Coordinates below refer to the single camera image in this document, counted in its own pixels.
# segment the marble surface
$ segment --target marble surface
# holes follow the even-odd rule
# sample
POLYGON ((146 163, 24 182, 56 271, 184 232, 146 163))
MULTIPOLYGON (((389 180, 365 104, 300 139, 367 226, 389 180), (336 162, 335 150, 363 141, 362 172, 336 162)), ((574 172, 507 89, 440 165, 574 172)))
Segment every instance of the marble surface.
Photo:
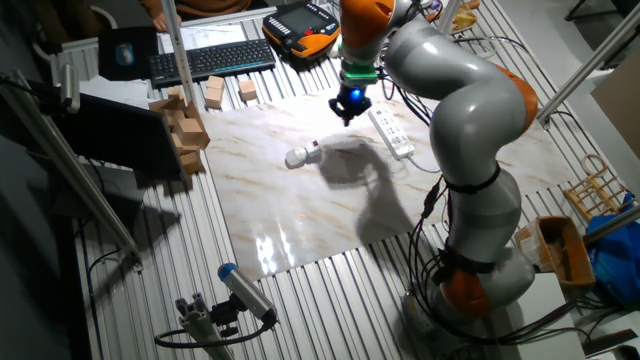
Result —
MULTIPOLYGON (((400 97, 386 102, 415 146, 414 159, 437 168, 429 129, 400 97)), ((367 114, 344 127, 327 101, 336 91, 309 94, 206 115, 205 150, 238 265, 252 280, 369 244, 413 228, 439 174, 395 161, 367 114), (285 154, 317 140, 323 153, 299 168, 285 154)), ((433 109, 436 102, 427 101, 433 109)), ((498 154, 522 194, 570 179, 551 138, 534 125, 498 154)), ((442 221, 440 201, 428 223, 442 221)))

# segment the person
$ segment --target person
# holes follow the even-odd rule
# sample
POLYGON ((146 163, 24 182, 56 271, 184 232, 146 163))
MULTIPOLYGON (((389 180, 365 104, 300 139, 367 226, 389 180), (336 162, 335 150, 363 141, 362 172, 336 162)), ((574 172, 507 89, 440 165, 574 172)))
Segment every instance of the person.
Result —
MULTIPOLYGON (((230 14, 246 10, 252 0, 176 0, 178 22, 184 18, 199 18, 230 14)), ((160 0, 138 0, 153 20, 158 31, 167 31, 167 19, 160 0)))

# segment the power strip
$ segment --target power strip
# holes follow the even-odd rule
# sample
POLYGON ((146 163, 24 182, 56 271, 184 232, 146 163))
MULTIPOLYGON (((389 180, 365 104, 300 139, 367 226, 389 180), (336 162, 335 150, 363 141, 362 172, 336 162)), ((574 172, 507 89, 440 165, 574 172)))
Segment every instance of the power strip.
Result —
POLYGON ((369 109, 369 118, 387 145, 393 158, 402 160, 413 155, 413 145, 400 122, 386 104, 375 104, 369 109))

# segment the computer monitor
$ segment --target computer monitor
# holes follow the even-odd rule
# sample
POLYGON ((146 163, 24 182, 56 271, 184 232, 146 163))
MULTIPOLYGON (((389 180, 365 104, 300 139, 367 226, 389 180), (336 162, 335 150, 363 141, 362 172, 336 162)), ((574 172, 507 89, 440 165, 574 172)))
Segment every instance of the computer monitor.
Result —
MULTIPOLYGON (((58 88, 31 81, 29 85, 60 101, 58 88)), ((78 113, 52 118, 78 155, 132 168, 155 180, 179 181, 186 176, 161 114, 81 94, 78 113)))

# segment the keyboard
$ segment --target keyboard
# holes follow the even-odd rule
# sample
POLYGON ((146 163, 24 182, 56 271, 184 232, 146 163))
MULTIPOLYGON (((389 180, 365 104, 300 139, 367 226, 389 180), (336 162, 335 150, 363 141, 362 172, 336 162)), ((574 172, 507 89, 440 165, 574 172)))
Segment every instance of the keyboard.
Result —
MULTIPOLYGON (((276 60, 265 39, 247 40, 187 51, 193 81, 271 69, 276 60)), ((149 57, 154 88, 180 84, 173 53, 149 57)))

